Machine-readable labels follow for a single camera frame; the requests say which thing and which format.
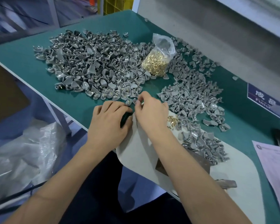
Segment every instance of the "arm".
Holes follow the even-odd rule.
[[[193,224],[251,223],[167,128],[168,104],[143,92],[135,112]]]
[[[118,101],[106,101],[96,106],[86,144],[4,224],[59,223],[89,173],[126,137],[132,125],[130,117],[120,128],[126,112],[132,112],[132,109]]]

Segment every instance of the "person's right hand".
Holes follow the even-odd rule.
[[[151,141],[158,139],[168,130],[168,103],[142,92],[135,105],[136,118]]]

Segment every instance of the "yellow crate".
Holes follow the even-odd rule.
[[[134,0],[104,0],[104,15],[132,9],[133,2]]]

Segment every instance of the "white paper sheet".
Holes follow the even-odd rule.
[[[280,147],[252,142],[280,205]]]

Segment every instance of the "hand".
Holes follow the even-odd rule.
[[[87,133],[87,147],[96,149],[104,157],[118,147],[133,124],[130,116],[120,128],[120,121],[126,112],[132,112],[132,109],[119,101],[105,101],[103,105],[95,106]]]
[[[151,141],[168,130],[168,103],[161,103],[148,92],[142,92],[135,105],[136,118]]]

